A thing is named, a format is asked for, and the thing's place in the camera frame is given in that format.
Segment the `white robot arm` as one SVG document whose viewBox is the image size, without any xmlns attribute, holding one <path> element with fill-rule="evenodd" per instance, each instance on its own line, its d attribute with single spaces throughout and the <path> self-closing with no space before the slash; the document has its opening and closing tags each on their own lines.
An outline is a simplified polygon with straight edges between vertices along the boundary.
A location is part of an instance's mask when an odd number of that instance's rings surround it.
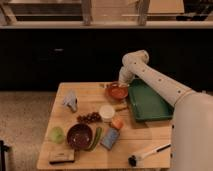
<svg viewBox="0 0 213 171">
<path fill-rule="evenodd" d="M 213 171 L 213 96 L 160 73 L 147 65 L 145 50 L 122 58 L 119 82 L 138 76 L 173 108 L 169 171 Z"/>
</svg>

